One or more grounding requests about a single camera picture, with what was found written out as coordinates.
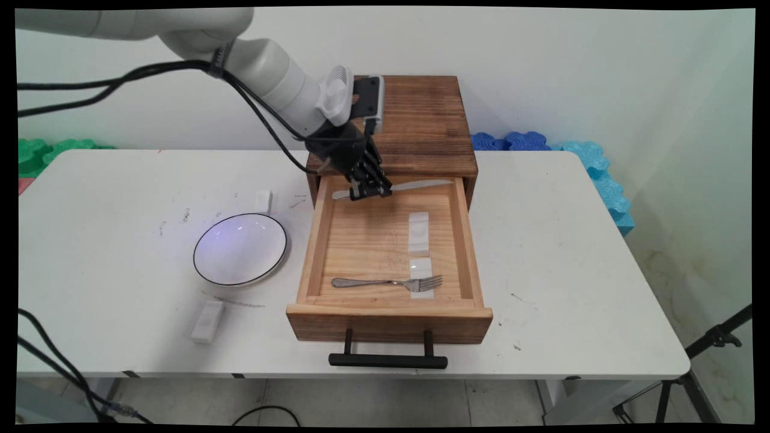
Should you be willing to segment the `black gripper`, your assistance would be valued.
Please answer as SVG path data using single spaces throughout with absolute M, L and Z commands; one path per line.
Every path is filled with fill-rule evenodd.
M 373 140 L 376 129 L 373 121 L 367 121 L 363 131 L 351 121 L 343 126 L 323 126 L 306 138 L 306 150 L 320 163 L 312 171 L 320 174 L 334 170 L 346 176 L 351 201 L 373 195 L 374 184 L 380 197 L 388 197 L 392 183 L 381 167 L 382 158 Z

